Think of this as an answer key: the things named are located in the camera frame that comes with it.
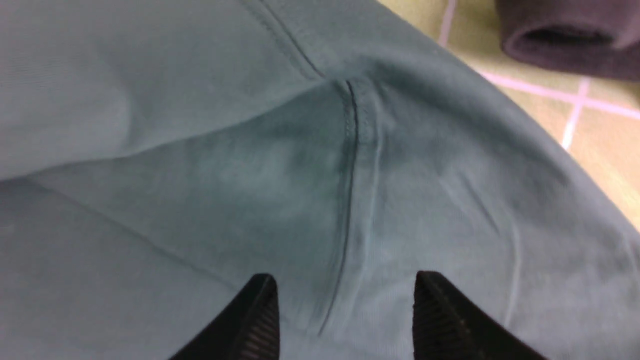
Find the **dark fabric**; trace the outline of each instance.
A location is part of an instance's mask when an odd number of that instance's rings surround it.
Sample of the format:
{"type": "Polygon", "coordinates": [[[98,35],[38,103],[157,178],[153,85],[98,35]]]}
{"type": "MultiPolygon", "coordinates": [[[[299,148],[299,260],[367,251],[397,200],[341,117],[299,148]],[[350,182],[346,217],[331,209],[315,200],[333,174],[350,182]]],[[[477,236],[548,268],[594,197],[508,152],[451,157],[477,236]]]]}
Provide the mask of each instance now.
{"type": "Polygon", "coordinates": [[[640,359],[640,234],[374,0],[0,0],[0,359],[169,359],[253,274],[282,360],[410,359],[415,274],[640,359]]]}
{"type": "Polygon", "coordinates": [[[640,80],[640,1],[496,0],[502,48],[550,70],[640,80]]]}

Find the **floor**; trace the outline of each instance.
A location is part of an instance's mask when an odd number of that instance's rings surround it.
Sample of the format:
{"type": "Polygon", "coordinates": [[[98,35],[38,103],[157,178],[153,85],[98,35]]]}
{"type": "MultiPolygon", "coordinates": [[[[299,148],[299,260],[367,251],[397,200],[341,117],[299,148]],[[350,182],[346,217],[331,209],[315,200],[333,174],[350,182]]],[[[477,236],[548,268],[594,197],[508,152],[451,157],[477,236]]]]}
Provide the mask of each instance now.
{"type": "Polygon", "coordinates": [[[640,83],[542,70],[502,53],[493,0],[380,0],[520,105],[640,230],[640,83]]]}

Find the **stitching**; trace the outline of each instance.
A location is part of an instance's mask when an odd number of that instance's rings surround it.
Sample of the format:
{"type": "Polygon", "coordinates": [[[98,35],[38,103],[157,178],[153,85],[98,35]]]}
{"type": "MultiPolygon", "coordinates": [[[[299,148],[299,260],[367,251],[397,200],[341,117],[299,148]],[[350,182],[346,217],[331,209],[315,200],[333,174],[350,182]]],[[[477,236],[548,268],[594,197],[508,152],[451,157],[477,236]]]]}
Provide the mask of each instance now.
{"type": "MultiPolygon", "coordinates": [[[[264,7],[273,17],[275,17],[275,14],[266,6],[266,4],[264,4],[261,0],[257,0],[257,2],[261,4],[262,7],[264,7]]],[[[248,4],[247,0],[240,0],[239,3],[269,33],[270,37],[275,41],[276,45],[278,46],[278,49],[280,50],[280,52],[287,57],[291,66],[293,66],[300,73],[300,75],[302,75],[305,79],[314,80],[314,77],[311,76],[307,71],[305,71],[305,69],[300,65],[297,59],[289,51],[289,47],[287,46],[287,44],[284,43],[284,41],[280,38],[280,36],[278,36],[276,31],[264,19],[263,14],[253,9],[248,4]]],[[[278,23],[282,25],[282,22],[280,22],[280,20],[277,17],[275,17],[275,19],[276,21],[278,21],[278,23]]],[[[298,45],[295,42],[294,42],[294,47],[297,48],[298,51],[300,51],[298,45]]],[[[308,61],[306,55],[302,54],[302,56],[308,61]]]]}
{"type": "MultiPolygon", "coordinates": [[[[325,77],[324,74],[316,67],[316,65],[311,61],[311,59],[307,56],[307,54],[302,50],[302,46],[296,40],[296,37],[293,36],[291,31],[289,31],[289,28],[285,25],[284,21],[280,19],[278,14],[265,2],[265,0],[257,0],[257,1],[271,14],[271,16],[282,27],[282,30],[284,31],[284,33],[287,35],[287,37],[289,38],[293,46],[296,48],[298,53],[305,59],[306,63],[311,67],[311,69],[313,69],[313,71],[318,76],[320,76],[321,78],[324,78],[325,77]]],[[[298,36],[300,38],[305,38],[304,33],[302,33],[301,31],[298,31],[298,33],[299,33],[298,36]]]]}
{"type": "MultiPolygon", "coordinates": [[[[349,109],[353,108],[353,123],[355,127],[353,130],[355,130],[358,128],[358,105],[356,103],[355,93],[354,93],[352,84],[349,81],[347,81],[346,84],[347,84],[347,87],[349,88],[349,95],[346,96],[346,94],[343,94],[342,92],[340,92],[340,97],[343,99],[343,101],[345,101],[345,114],[347,116],[349,116],[349,109]]],[[[326,330],[329,319],[331,318],[331,314],[333,313],[333,309],[335,307],[335,302],[338,298],[338,292],[340,291],[342,280],[344,278],[344,269],[346,267],[347,256],[349,251],[349,239],[351,237],[349,229],[351,226],[351,208],[353,203],[353,174],[355,172],[355,158],[357,157],[357,154],[358,154],[359,135],[358,135],[358,131],[351,132],[352,129],[349,126],[350,119],[348,119],[347,117],[345,119],[347,124],[345,128],[345,132],[348,136],[346,141],[352,144],[348,149],[345,149],[346,151],[349,151],[349,153],[346,154],[346,156],[348,157],[348,160],[347,160],[348,175],[345,177],[346,194],[344,194],[344,196],[342,197],[343,200],[340,206],[340,219],[344,221],[340,229],[340,231],[342,232],[342,238],[344,239],[344,246],[342,248],[342,258],[340,260],[340,265],[339,265],[340,268],[338,271],[338,274],[339,274],[338,280],[336,282],[335,288],[333,289],[332,299],[329,304],[329,308],[327,310],[326,316],[323,320],[322,326],[320,326],[320,331],[318,332],[319,336],[321,336],[326,330]],[[353,136],[354,138],[354,141],[352,142],[350,141],[351,136],[353,136]]]]}

